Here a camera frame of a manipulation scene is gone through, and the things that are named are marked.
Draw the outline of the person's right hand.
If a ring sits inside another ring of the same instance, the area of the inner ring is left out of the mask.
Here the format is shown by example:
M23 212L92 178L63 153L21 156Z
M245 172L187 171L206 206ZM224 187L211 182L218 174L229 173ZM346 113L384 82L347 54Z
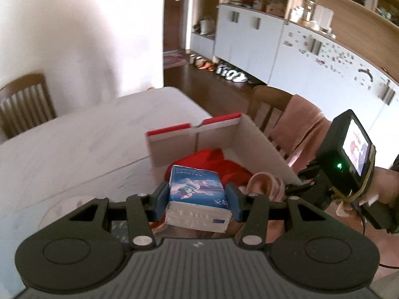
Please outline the person's right hand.
M368 190L358 199L358 206L371 206L380 202L390 208L396 208L398 206L398 183L397 171L376 167Z

